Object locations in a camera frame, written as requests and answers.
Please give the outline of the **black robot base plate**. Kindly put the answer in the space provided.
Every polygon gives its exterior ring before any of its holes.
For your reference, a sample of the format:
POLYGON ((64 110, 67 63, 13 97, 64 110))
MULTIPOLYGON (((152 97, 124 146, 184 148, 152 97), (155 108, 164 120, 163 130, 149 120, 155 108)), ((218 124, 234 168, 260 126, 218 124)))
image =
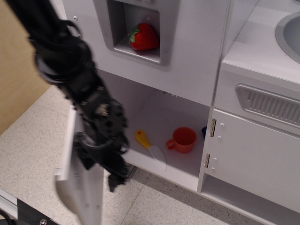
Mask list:
POLYGON ((1 225, 58 225, 56 221, 17 198, 17 206, 0 201, 1 225))

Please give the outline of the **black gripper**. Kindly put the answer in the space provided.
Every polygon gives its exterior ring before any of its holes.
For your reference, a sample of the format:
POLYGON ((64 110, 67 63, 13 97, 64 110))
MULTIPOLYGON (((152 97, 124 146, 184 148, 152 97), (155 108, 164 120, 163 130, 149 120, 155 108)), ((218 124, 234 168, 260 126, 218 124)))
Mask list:
POLYGON ((90 170, 97 163, 110 173, 108 177, 110 192, 113 193, 119 185, 125 184, 128 170, 122 155, 127 152, 129 144, 123 133, 116 138, 101 138, 100 142, 96 142, 87 133, 78 132, 75 143, 86 170, 90 170))

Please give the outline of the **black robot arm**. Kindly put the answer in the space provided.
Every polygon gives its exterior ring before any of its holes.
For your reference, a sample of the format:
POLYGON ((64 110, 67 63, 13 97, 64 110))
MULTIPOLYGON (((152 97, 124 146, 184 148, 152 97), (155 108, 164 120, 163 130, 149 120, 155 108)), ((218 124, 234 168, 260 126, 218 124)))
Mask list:
POLYGON ((127 119, 98 76, 89 46, 74 36, 75 24, 62 20, 48 0, 9 0, 7 4, 29 34, 41 77, 57 86, 80 114, 84 130, 73 146, 86 169, 99 164, 109 172, 111 192, 128 178, 122 158, 128 140, 127 119))

